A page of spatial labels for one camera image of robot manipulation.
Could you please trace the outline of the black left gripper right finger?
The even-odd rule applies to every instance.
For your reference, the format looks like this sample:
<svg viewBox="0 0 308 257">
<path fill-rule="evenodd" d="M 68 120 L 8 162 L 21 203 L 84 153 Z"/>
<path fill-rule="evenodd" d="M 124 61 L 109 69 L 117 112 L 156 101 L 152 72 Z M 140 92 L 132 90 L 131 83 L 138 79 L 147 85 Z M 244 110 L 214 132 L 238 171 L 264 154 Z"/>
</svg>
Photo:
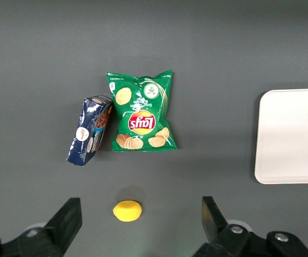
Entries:
<svg viewBox="0 0 308 257">
<path fill-rule="evenodd" d="M 211 196 L 202 198 L 201 210 L 208 242 L 194 256 L 308 256 L 308 248 L 292 233 L 271 231 L 261 238 L 239 223 L 230 224 Z"/>
</svg>

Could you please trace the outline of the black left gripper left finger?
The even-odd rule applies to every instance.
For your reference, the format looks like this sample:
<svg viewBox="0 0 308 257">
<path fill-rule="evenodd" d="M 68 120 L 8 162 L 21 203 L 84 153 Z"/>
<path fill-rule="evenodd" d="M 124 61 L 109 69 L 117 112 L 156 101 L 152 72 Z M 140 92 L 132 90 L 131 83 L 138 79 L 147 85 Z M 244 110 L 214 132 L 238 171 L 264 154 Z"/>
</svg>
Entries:
<svg viewBox="0 0 308 257">
<path fill-rule="evenodd" d="M 25 230 L 5 244 L 0 256 L 64 256 L 82 226 L 79 198 L 68 201 L 43 227 Z"/>
</svg>

